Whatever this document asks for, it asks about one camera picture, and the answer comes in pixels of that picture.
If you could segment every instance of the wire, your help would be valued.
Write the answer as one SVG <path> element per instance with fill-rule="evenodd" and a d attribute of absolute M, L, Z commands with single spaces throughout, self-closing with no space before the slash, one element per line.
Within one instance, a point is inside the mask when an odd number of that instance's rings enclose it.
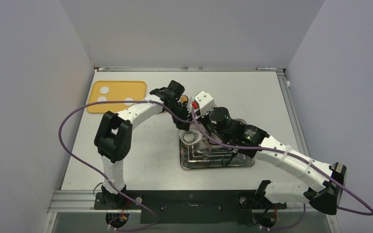
<path fill-rule="evenodd" d="M 196 120 L 196 116 L 195 116 L 195 111 L 192 110 L 191 111 L 191 114 L 192 114 L 192 121 L 194 121 L 195 125 L 197 126 L 198 130 L 206 137 L 208 138 L 209 140 L 211 140 L 212 142 L 220 145 L 220 146 L 223 146 L 223 147 L 226 147 L 226 148 L 231 148 L 231 149 L 239 149 L 239 150 L 266 150 L 266 151 L 272 151 L 272 152 L 276 152 L 276 153 L 285 153 L 285 151 L 283 150 L 278 150 L 278 149 L 273 149 L 273 148 L 266 148 L 266 147 L 239 147 L 239 146 L 231 146 L 231 145 L 228 145 L 228 144 L 224 144 L 224 143 L 221 143 L 221 142 L 217 142 L 214 138 L 212 138 L 211 136 L 209 136 L 205 130 L 203 130 L 200 126 L 199 126 L 199 123 L 198 121 Z M 306 163 L 306 164 L 309 164 L 309 161 L 304 159 L 303 157 L 301 156 L 298 156 L 296 154 L 293 154 L 293 153 L 288 153 L 289 156 L 291 157 L 294 157 L 296 159 L 299 159 L 301 160 L 302 162 Z M 322 170 L 320 170 L 317 166 L 315 166 L 314 164 L 310 164 L 311 168 L 313 168 L 314 170 L 316 170 L 318 173 L 320 173 L 321 175 L 323 175 L 325 178 L 329 179 L 332 183 L 336 184 L 337 186 L 339 186 L 342 190 L 344 190 L 345 192 L 347 192 L 349 195 L 351 195 L 353 198 L 355 198 L 357 201 L 359 201 L 362 205 L 364 205 L 370 212 L 362 212 L 362 211 L 357 211 L 357 210 L 352 210 L 352 209 L 348 209 L 348 208 L 345 208 L 345 207 L 339 207 L 338 206 L 338 209 L 339 210 L 344 210 L 344 211 L 347 211 L 347 212 L 351 212 L 351 213 L 354 213 L 354 214 L 359 214 L 359 215 L 367 215 L 367 216 L 373 216 L 373 208 L 370 207 L 369 204 L 367 204 L 363 199 L 361 199 L 360 197 L 358 197 L 355 193 L 353 193 L 351 190 L 349 190 L 348 188 L 346 188 L 344 185 L 342 185 L 341 183 L 339 183 L 338 181 L 334 180 L 334 178 L 328 176 L 325 172 L 323 172 Z"/>
<path fill-rule="evenodd" d="M 95 186 L 95 188 L 94 188 L 94 191 L 92 191 L 92 194 L 94 195 L 94 197 L 96 197 L 96 195 L 95 195 L 95 189 L 96 189 L 100 184 L 103 184 L 103 182 L 97 184 L 97 186 Z"/>
<path fill-rule="evenodd" d="M 265 211 L 262 213 L 262 215 L 261 215 L 260 217 L 261 217 L 261 218 L 264 217 L 264 216 L 268 213 L 268 211 L 269 211 L 270 209 L 271 209 L 271 208 L 267 208 L 267 209 L 265 209 Z M 252 215 L 252 217 L 253 217 L 255 223 L 254 223 L 254 224 L 248 224 L 248 223 L 247 223 L 247 226 L 255 226 L 256 224 L 259 223 L 259 222 L 256 220 L 254 214 Z"/>
<path fill-rule="evenodd" d="M 117 229 L 118 231 L 123 231 L 123 232 L 130 232 L 130 231 L 136 231 L 136 230 L 141 230 L 141 229 L 145 229 L 147 227 L 150 227 L 150 226 L 153 226 L 155 225 L 156 223 L 158 223 L 159 221 L 159 217 L 158 215 L 152 211 L 150 208 L 148 208 L 147 206 L 143 205 L 142 203 L 139 203 L 137 202 L 136 200 L 134 200 L 133 198 L 129 197 L 128 195 L 122 193 L 119 189 L 117 189 L 114 184 L 109 181 L 109 178 L 108 176 L 103 173 L 102 171 L 100 171 L 99 169 L 97 169 L 96 167 L 92 166 L 91 164 L 89 164 L 88 162 L 82 160 L 81 158 L 79 158 L 78 156 L 76 156 L 75 154 L 72 153 L 71 150 L 69 150 L 63 139 L 62 139 L 62 129 L 65 125 L 65 123 L 68 121 L 69 118 L 71 118 L 71 116 L 73 116 L 75 113 L 77 113 L 78 111 L 86 108 L 86 107 L 89 107 L 89 106 L 92 106 L 92 105 L 97 105 L 97 104 L 106 104 L 106 103 L 149 103 L 149 104 L 158 104 L 158 105 L 161 105 L 166 111 L 168 111 L 168 113 L 170 113 L 171 115 L 174 116 L 174 118 L 176 118 L 178 121 L 180 122 L 183 122 L 183 123 L 192 123 L 194 122 L 195 125 L 197 126 L 198 130 L 204 135 L 206 136 L 209 140 L 211 140 L 212 142 L 220 145 L 220 146 L 223 146 L 223 147 L 226 147 L 226 148 L 231 148 L 231 149 L 239 149 L 239 150 L 267 150 L 267 151 L 273 151 L 273 152 L 278 152 L 278 153 L 284 153 L 284 151 L 282 150 L 277 150 L 277 149 L 272 149 L 272 148 L 264 148 L 264 147 L 238 147 L 238 146 L 231 146 L 231 145 L 227 145 L 227 144 L 224 144 L 224 143 L 220 143 L 220 142 L 217 142 L 215 139 L 213 139 L 212 137 L 210 137 L 200 126 L 199 126 L 199 123 L 198 121 L 196 120 L 196 116 L 195 116 L 195 111 L 191 111 L 191 114 L 192 114 L 192 121 L 188 121 L 188 120 L 183 120 L 181 118 L 179 118 L 176 114 L 174 114 L 167 106 L 165 106 L 164 104 L 160 103 L 160 102 L 157 102 L 157 101 L 153 101 L 153 100 L 111 100 L 111 101 L 99 101 L 99 102 L 93 102 L 93 103 L 88 103 L 88 104 L 85 104 L 84 106 L 81 106 L 75 110 L 73 110 L 72 112 L 70 112 L 66 117 L 65 119 L 61 122 L 61 125 L 59 126 L 59 130 L 58 130 L 58 138 L 59 138 L 59 142 L 61 143 L 61 146 L 62 148 L 71 156 L 73 157 L 74 159 L 78 160 L 79 162 L 81 162 L 82 164 L 88 166 L 89 168 L 93 169 L 94 171 L 96 171 L 97 173 L 101 174 L 105 180 L 107 180 L 107 182 L 111 185 L 111 187 L 116 191 L 118 192 L 120 195 L 124 196 L 125 198 L 127 198 L 128 200 L 130 200 L 131 202 L 141 206 L 142 208 L 144 208 L 145 210 L 147 210 L 148 212 L 150 212 L 154 217 L 156 217 L 156 221 L 153 222 L 153 223 L 150 223 L 150 224 L 147 224 L 147 225 L 144 225 L 144 226 L 141 226 L 141 227 L 136 227 L 136 228 L 133 228 L 133 229 Z M 292 156 L 294 158 L 297 158 L 299 160 L 301 160 L 302 162 L 308 164 L 309 162 L 307 160 L 305 160 L 304 158 L 298 156 L 298 155 L 295 155 L 295 154 L 292 154 L 292 153 L 288 153 L 289 156 Z M 361 211 L 357 211 L 357 210 L 351 210 L 351 209 L 348 209 L 348 208 L 344 208 L 344 207 L 338 207 L 338 209 L 340 210 L 344 210 L 344 211 L 348 211 L 348 212 L 352 212 L 352 213 L 355 213 L 355 214 L 360 214 L 360 215 L 368 215 L 368 216 L 373 216 L 373 208 L 370 207 L 364 200 L 362 200 L 360 197 L 358 197 L 355 193 L 353 193 L 352 191 L 350 191 L 348 188 L 346 188 L 345 186 L 343 186 L 342 184 L 340 184 L 339 182 L 337 182 L 336 180 L 334 180 L 333 178 L 331 178 L 330 176 L 328 176 L 325 172 L 321 171 L 319 168 L 317 168 L 315 165 L 311 164 L 310 165 L 314 170 L 316 170 L 317 172 L 319 172 L 320 174 L 322 174 L 324 177 L 326 177 L 327 179 L 329 179 L 331 182 L 335 183 L 337 186 L 339 186 L 342 190 L 344 190 L 345 192 L 347 192 L 348 194 L 350 194 L 353 198 L 355 198 L 357 201 L 359 201 L 361 204 L 363 204 L 368 210 L 370 210 L 370 213 L 368 212 L 361 212 Z M 111 225 L 111 223 L 113 223 L 116 219 L 118 219 L 118 217 L 112 219 L 111 221 L 109 221 L 109 225 Z"/>
<path fill-rule="evenodd" d="M 122 217 L 123 219 L 125 220 L 128 220 L 127 217 L 123 214 L 123 211 L 125 210 L 125 208 L 122 208 L 122 211 L 121 213 L 119 214 L 120 217 Z"/>
<path fill-rule="evenodd" d="M 278 222 L 278 210 L 275 211 L 275 223 L 277 223 L 277 222 Z"/>
<path fill-rule="evenodd" d="M 58 130 L 58 138 L 59 138 L 59 142 L 61 143 L 61 146 L 62 148 L 64 148 L 64 150 L 71 156 L 73 157 L 74 159 L 78 160 L 79 162 L 81 162 L 82 164 L 88 166 L 89 168 L 93 169 L 94 171 L 96 171 L 97 173 L 101 174 L 105 180 L 109 183 L 109 185 L 116 191 L 118 192 L 120 195 L 124 196 L 126 199 L 130 200 L 131 202 L 141 206 L 142 208 L 144 208 L 145 210 L 147 210 L 148 212 L 150 212 L 154 217 L 156 217 L 156 221 L 153 222 L 153 223 L 150 223 L 150 224 L 147 224 L 147 225 L 144 225 L 144 226 L 140 226 L 140 227 L 135 227 L 135 228 L 132 228 L 132 229 L 117 229 L 118 231 L 121 231 L 121 232 L 131 232 L 131 231 L 136 231 L 136 230 L 141 230 L 141 229 L 145 229 L 147 227 L 150 227 L 150 226 L 153 226 L 155 225 L 156 223 L 158 223 L 159 221 L 159 217 L 158 215 L 152 211 L 150 208 L 148 208 L 147 206 L 143 205 L 142 203 L 139 203 L 138 201 L 134 200 L 133 198 L 129 197 L 128 195 L 124 194 L 123 192 L 121 192 L 119 189 L 117 189 L 115 187 L 115 185 L 109 180 L 108 176 L 103 173 L 101 170 L 97 169 L 96 167 L 92 166 L 91 164 L 89 164 L 88 162 L 82 160 L 81 158 L 79 158 L 78 156 L 76 156 L 75 154 L 72 153 L 72 151 L 70 149 L 68 149 L 62 139 L 62 129 L 65 125 L 65 123 L 68 121 L 68 119 L 73 116 L 75 113 L 77 113 L 78 111 L 86 108 L 86 107 L 89 107 L 89 106 L 92 106 L 92 105 L 96 105 L 96 104 L 106 104 L 106 103 L 150 103 L 150 104 L 158 104 L 158 105 L 161 105 L 166 111 L 168 111 L 171 115 L 174 116 L 174 118 L 176 118 L 177 120 L 179 120 L 180 122 L 184 122 L 184 123 L 192 123 L 192 121 L 188 121 L 188 120 L 183 120 L 181 118 L 179 118 L 177 115 L 175 115 L 167 106 L 165 106 L 164 104 L 160 103 L 160 102 L 157 102 L 157 101 L 153 101 L 153 100 L 117 100 L 117 101 L 99 101 L 99 102 L 93 102 L 93 103 L 88 103 L 88 104 L 85 104 L 84 106 L 81 106 L 75 110 L 73 110 L 72 112 L 70 112 L 66 117 L 65 119 L 61 122 L 61 125 L 59 126 L 59 130 Z M 111 223 L 113 223 L 115 220 L 117 220 L 118 218 L 113 218 L 111 221 L 109 221 L 109 225 L 111 225 Z"/>
<path fill-rule="evenodd" d="M 222 156 L 222 159 L 221 159 L 221 166 L 228 166 L 228 165 L 231 163 L 232 159 L 234 158 L 234 157 L 232 156 L 232 154 L 231 154 L 231 156 L 229 157 L 228 162 L 227 162 L 226 164 L 223 164 L 223 161 L 224 161 L 224 158 L 226 157 L 226 154 L 228 154 L 228 153 L 231 152 L 231 151 L 232 151 L 232 150 L 229 150 L 229 151 L 227 151 L 227 152 L 224 153 L 224 155 Z"/>
<path fill-rule="evenodd" d="M 278 212 L 278 206 L 276 205 L 276 206 L 275 206 L 275 212 L 274 212 L 274 214 L 272 215 L 272 217 L 276 216 L 277 212 Z"/>
<path fill-rule="evenodd" d="M 298 226 L 298 224 L 300 224 L 300 223 L 303 221 L 305 215 L 306 215 L 306 206 L 305 206 L 305 204 L 304 204 L 303 215 L 301 215 L 301 218 L 300 218 L 298 221 L 296 221 L 294 224 L 289 225 L 289 226 L 285 226 L 285 227 L 274 227 L 274 228 L 264 227 L 264 226 L 262 226 L 261 224 L 260 224 L 260 226 L 261 226 L 262 228 L 264 228 L 264 229 L 269 229 L 270 231 L 286 230 L 286 229 L 290 229 L 290 228 L 293 228 L 293 227 Z"/>

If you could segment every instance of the white wall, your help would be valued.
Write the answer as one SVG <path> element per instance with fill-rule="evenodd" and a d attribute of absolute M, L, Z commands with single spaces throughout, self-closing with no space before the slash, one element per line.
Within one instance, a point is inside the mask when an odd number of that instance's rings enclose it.
<path fill-rule="evenodd" d="M 58 126 L 85 101 L 92 72 L 58 0 L 0 0 L 0 233 L 41 231 L 68 162 Z"/>
<path fill-rule="evenodd" d="M 98 67 L 287 67 L 324 0 L 60 0 Z"/>
<path fill-rule="evenodd" d="M 373 206 L 373 1 L 325 1 L 287 75 L 311 156 L 344 163 Z M 364 210 L 347 195 L 340 205 Z M 373 216 L 338 219 L 344 233 L 373 232 Z"/>

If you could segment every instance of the red wire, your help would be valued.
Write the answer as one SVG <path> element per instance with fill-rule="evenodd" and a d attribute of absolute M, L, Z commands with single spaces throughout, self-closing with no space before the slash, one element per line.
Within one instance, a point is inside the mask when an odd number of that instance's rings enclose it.
<path fill-rule="evenodd" d="M 272 217 L 276 216 L 277 211 L 278 211 L 278 206 L 275 206 L 275 212 L 274 212 L 274 214 L 272 215 Z"/>

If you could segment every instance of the black cylinder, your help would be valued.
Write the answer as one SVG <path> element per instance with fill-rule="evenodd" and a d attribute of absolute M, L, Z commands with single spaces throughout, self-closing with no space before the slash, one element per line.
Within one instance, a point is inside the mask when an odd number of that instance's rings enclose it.
<path fill-rule="evenodd" d="M 228 109 L 224 107 L 214 108 L 214 110 L 209 114 L 209 120 L 216 131 L 224 131 L 228 129 L 232 122 Z"/>
<path fill-rule="evenodd" d="M 247 145 L 251 145 L 253 139 L 256 136 L 258 128 L 253 125 L 245 125 L 242 135 L 239 137 L 239 140 Z"/>

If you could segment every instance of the yellow tray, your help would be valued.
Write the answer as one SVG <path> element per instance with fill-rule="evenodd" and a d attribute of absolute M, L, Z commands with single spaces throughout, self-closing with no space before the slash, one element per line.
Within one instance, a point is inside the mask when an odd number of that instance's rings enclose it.
<path fill-rule="evenodd" d="M 89 103 L 106 100 L 142 100 L 145 98 L 147 85 L 143 81 L 98 81 L 92 87 Z M 109 103 L 97 104 L 87 108 L 90 113 L 113 113 L 127 109 L 131 104 Z"/>

